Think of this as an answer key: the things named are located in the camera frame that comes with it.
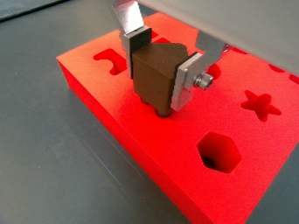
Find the gray floor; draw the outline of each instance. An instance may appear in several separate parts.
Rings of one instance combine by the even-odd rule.
[[[61,2],[64,0],[0,0],[0,21]]]
[[[0,24],[0,223],[188,223],[71,92],[55,57],[116,29],[73,0]]]

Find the screw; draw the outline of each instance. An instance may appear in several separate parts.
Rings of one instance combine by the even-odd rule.
[[[198,75],[198,77],[195,77],[194,86],[196,88],[207,90],[212,84],[212,81],[214,81],[214,77],[208,73],[202,72]]]

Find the gray table surface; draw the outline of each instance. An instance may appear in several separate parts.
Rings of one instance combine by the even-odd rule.
[[[116,28],[101,0],[0,24],[0,224],[190,223],[71,92],[55,59]],[[296,223],[298,150],[248,223]]]

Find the shape cutout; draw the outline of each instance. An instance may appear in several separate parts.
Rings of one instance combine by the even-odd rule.
[[[112,75],[117,75],[127,70],[127,60],[111,48],[96,54],[93,60],[109,60],[112,62],[113,66],[109,70]]]
[[[202,162],[210,169],[231,173],[242,156],[231,137],[210,132],[198,143]]]
[[[243,109],[254,110],[259,121],[266,122],[268,115],[282,115],[282,111],[271,105],[271,95],[255,95],[251,91],[246,91],[247,101],[240,103]]]

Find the metal plate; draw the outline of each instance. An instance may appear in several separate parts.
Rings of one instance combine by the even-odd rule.
[[[137,2],[299,75],[299,1]]]

